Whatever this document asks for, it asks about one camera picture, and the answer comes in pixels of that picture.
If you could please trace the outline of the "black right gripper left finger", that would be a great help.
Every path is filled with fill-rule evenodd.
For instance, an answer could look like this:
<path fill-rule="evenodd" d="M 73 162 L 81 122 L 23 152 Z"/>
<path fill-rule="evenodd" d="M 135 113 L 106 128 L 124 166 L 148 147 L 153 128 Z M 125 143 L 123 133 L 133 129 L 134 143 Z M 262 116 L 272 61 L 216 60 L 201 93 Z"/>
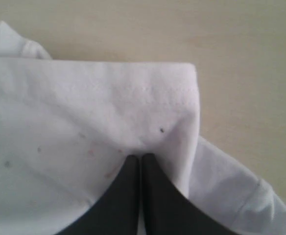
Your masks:
<path fill-rule="evenodd" d="M 61 235 L 136 235 L 140 208 L 140 163 L 127 156 L 118 175 L 96 201 Z"/>

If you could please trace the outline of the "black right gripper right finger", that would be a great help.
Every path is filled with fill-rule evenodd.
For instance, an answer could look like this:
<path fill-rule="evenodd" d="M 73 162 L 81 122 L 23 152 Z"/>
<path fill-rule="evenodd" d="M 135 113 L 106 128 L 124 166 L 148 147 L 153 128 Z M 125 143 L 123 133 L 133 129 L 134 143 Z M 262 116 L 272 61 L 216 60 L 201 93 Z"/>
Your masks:
<path fill-rule="evenodd" d="M 156 156 L 141 161 L 143 216 L 147 235 L 234 235 L 194 206 L 169 180 Z"/>

